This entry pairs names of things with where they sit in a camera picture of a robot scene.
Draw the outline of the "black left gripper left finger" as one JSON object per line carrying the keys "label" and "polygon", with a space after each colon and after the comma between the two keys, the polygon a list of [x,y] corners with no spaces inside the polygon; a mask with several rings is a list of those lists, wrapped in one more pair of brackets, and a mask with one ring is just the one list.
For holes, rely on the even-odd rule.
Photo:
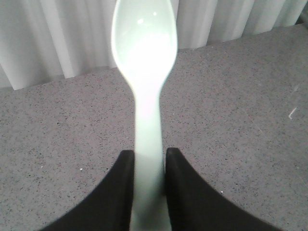
{"label": "black left gripper left finger", "polygon": [[133,201],[135,154],[121,151],[97,187],[43,231],[128,231]]}

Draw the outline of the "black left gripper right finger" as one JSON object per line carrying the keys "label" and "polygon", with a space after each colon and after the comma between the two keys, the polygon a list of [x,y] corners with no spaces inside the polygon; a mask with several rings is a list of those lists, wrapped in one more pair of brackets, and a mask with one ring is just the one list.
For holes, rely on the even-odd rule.
{"label": "black left gripper right finger", "polygon": [[178,148],[166,153],[165,190],[174,231],[276,231],[214,190]]}

